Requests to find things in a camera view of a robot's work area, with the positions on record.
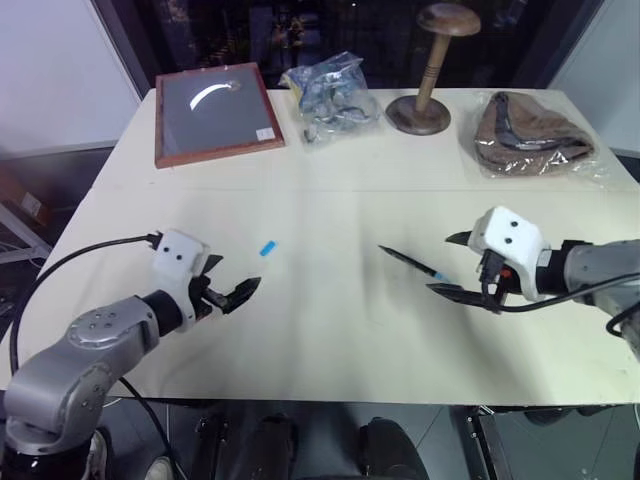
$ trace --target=table surface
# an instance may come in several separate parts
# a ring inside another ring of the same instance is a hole
[[[383,106],[408,91],[373,91]],[[172,333],[128,378],[146,396],[446,404],[640,401],[640,366],[607,335],[608,317],[567,303],[493,315],[431,293],[388,245],[479,287],[479,257],[445,244],[505,205],[564,239],[606,243],[640,233],[640,189],[564,94],[530,92],[599,144],[604,186],[577,175],[492,179],[468,153],[489,91],[436,90],[452,125],[413,137],[384,119],[357,138],[312,149],[289,92],[269,92],[287,146],[156,170],[151,91],[47,261],[105,239],[178,228],[225,259],[227,291],[262,276],[254,297]],[[259,251],[277,243],[267,257]],[[150,288],[152,252],[112,247],[80,257],[42,286],[20,335],[25,361],[82,312]],[[0,346],[7,355],[8,342]],[[0,365],[0,382],[9,373]],[[114,394],[123,393],[114,387]]]

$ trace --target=clear plastic bag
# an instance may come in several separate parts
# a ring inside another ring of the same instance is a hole
[[[342,52],[282,74],[280,85],[289,87],[298,100],[307,143],[322,144],[377,123],[380,106],[367,89],[361,62],[362,58]]]
[[[485,102],[474,149],[491,177],[576,172],[600,180],[607,175],[584,130],[523,93],[496,92]]]

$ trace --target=white curved line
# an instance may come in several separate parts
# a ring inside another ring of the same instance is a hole
[[[198,92],[196,96],[193,97],[189,102],[189,106],[191,107],[191,110],[196,108],[198,104],[202,101],[202,99],[204,99],[204,97],[209,95],[211,92],[215,92],[216,90],[220,90],[222,88],[231,88],[231,85],[229,85],[228,83],[216,83],[215,85],[209,85],[207,88]]]

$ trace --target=white label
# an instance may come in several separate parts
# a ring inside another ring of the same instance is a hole
[[[536,267],[548,267],[551,262],[551,250],[543,250],[538,257]]]
[[[261,128],[260,130],[256,130],[256,135],[258,136],[258,140],[273,140],[276,138],[276,134],[273,133],[273,128]]]
[[[26,212],[29,213],[29,215],[31,215],[32,217],[37,217],[42,203],[40,203],[40,200],[38,200],[36,197],[27,192],[25,193],[20,205]]]

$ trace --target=robotic arm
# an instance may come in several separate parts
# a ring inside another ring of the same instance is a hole
[[[560,250],[552,250],[536,225],[504,207],[496,207],[478,219],[472,231],[456,233],[446,241],[466,245],[482,255],[482,291],[470,292],[443,283],[428,286],[454,302],[496,313],[526,312],[559,303],[551,300],[506,307],[504,301],[509,293],[539,302],[545,295],[560,298],[603,282],[611,283],[576,295],[574,300],[614,316],[619,330],[614,330],[613,324],[608,330],[624,338],[640,361],[640,240],[607,245],[566,240]]]
[[[20,368],[5,394],[2,478],[81,478],[105,396],[159,343],[212,312],[231,313],[260,278],[229,295],[208,288],[204,274],[221,256],[177,231],[162,236],[153,260],[155,291],[80,315],[54,345]]]

